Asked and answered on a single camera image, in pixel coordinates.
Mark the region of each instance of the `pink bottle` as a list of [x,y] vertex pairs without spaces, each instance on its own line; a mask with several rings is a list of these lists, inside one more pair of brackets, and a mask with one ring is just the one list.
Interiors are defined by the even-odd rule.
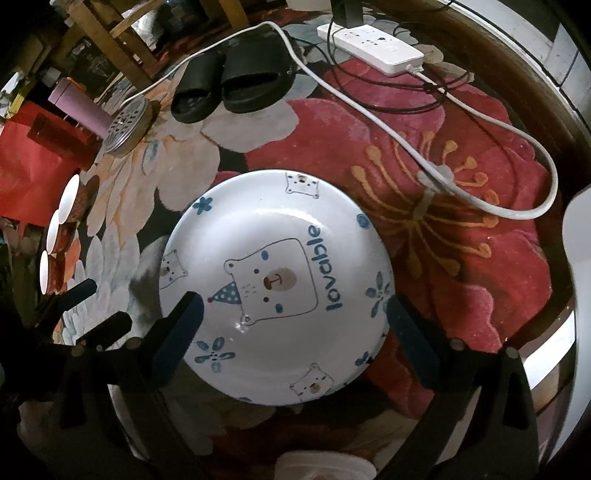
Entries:
[[61,79],[49,101],[101,138],[106,138],[113,117],[68,79]]

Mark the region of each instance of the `chair leg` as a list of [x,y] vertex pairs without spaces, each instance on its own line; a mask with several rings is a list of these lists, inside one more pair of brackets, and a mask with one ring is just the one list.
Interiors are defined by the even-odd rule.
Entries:
[[110,32],[84,4],[77,2],[70,6],[68,13],[72,20],[96,44],[105,56],[117,67],[138,89],[144,89],[152,83],[150,76],[130,58],[119,43],[111,37]]
[[133,28],[128,28],[119,36],[119,38],[123,40],[129,49],[139,57],[144,67],[151,67],[158,61]]
[[251,26],[240,0],[219,0],[219,2],[234,30],[241,30]]
[[[90,0],[90,3],[92,5],[92,9],[99,16],[100,20],[102,20],[105,27],[111,28],[113,24],[119,24],[124,20],[123,16],[115,7],[113,7],[113,5],[103,3],[99,0]],[[116,38],[117,35],[113,35],[111,32],[111,37]],[[152,52],[148,46],[133,28],[128,28],[124,32],[120,33],[118,37],[123,42],[125,42],[132,55],[135,53],[139,57],[139,59],[143,62],[144,67],[151,67],[152,65],[156,64],[156,57],[152,55]]]

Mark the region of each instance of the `white bowl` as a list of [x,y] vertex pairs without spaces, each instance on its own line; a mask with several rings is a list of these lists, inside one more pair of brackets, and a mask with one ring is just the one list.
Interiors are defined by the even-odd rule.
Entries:
[[262,170],[205,193],[161,264],[168,315],[187,291],[205,317],[185,361],[232,397],[288,405],[357,377],[387,332],[388,253],[367,216],[315,177]]
[[373,480],[377,471],[367,460],[338,452],[295,450],[275,463],[275,480]]

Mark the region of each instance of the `white power strip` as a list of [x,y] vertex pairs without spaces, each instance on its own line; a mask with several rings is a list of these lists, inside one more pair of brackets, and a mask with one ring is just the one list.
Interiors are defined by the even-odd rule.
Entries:
[[[318,27],[318,36],[326,41],[329,24]],[[410,66],[420,67],[424,54],[371,25],[343,28],[333,24],[330,42],[351,55],[369,63],[387,76],[405,73]]]

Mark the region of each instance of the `red cup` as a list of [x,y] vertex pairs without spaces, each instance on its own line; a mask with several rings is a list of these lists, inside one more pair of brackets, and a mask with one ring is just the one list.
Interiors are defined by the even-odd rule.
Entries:
[[57,209],[59,224],[80,222],[87,207],[88,191],[80,181],[80,176],[76,174],[61,194],[60,206]]
[[39,286],[41,294],[51,295],[61,290],[64,284],[64,271],[66,269],[66,256],[59,253],[56,256],[48,255],[44,250],[41,254],[39,265]]
[[69,222],[60,225],[59,210],[56,210],[47,229],[46,250],[49,254],[58,254],[70,248],[76,234],[77,223]]

